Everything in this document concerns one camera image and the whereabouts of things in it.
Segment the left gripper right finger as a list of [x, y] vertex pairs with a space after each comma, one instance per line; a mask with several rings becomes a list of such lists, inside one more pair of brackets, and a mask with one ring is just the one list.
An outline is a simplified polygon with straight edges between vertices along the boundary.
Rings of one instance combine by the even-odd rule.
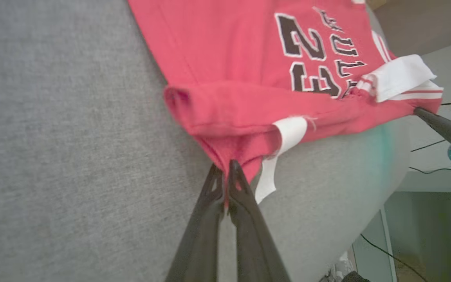
[[238, 282], [290, 282], [246, 176], [235, 159], [227, 178], [229, 214], [236, 227]]

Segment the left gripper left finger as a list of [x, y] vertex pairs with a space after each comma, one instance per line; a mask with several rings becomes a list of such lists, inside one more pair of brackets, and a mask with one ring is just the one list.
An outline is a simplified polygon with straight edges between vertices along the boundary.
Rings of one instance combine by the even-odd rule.
[[224, 215], [223, 173], [212, 164], [170, 266], [166, 282], [216, 282]]

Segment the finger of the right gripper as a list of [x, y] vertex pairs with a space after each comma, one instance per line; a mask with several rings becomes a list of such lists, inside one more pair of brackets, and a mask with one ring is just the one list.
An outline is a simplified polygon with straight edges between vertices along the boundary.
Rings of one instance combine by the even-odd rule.
[[416, 108], [414, 115], [422, 119], [434, 131], [451, 144], [451, 120], [434, 114], [424, 108]]

